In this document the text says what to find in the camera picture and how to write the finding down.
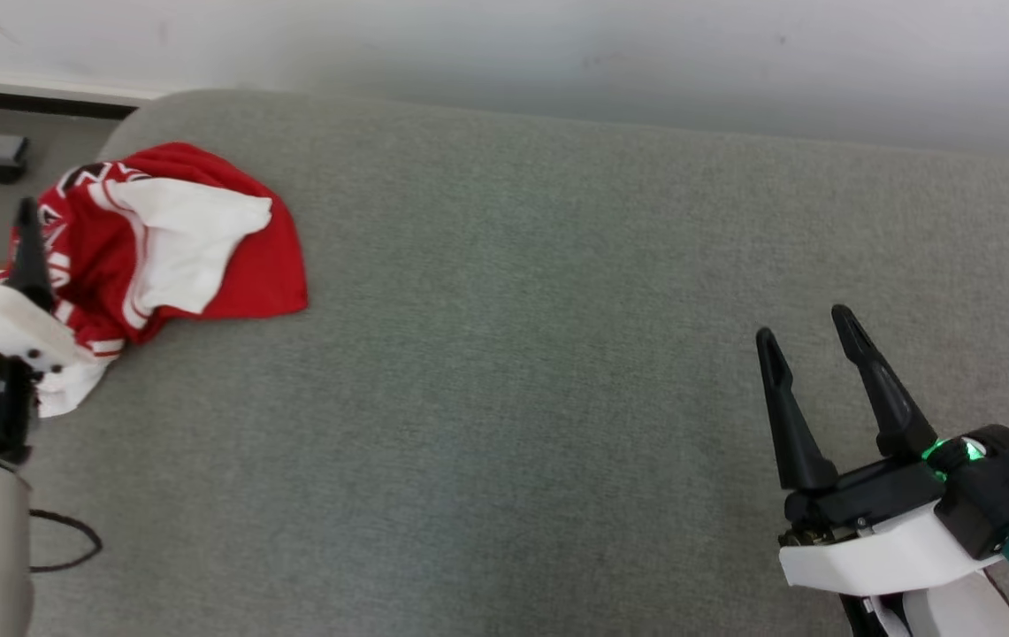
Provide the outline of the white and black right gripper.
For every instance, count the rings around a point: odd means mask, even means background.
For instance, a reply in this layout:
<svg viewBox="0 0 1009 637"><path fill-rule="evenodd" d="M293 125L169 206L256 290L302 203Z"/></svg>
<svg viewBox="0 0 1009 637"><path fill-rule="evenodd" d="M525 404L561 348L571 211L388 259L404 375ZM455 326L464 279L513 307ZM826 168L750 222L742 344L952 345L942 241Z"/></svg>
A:
<svg viewBox="0 0 1009 637"><path fill-rule="evenodd" d="M840 347L859 371L884 458L921 461L939 440L851 308L831 308ZM976 560L934 512L945 483L927 464L876 461L843 476L823 455L792 392L774 331L756 332L776 469L790 528L779 537L788 585L840 595L889 595L952 583L1001 561Z"/></svg>

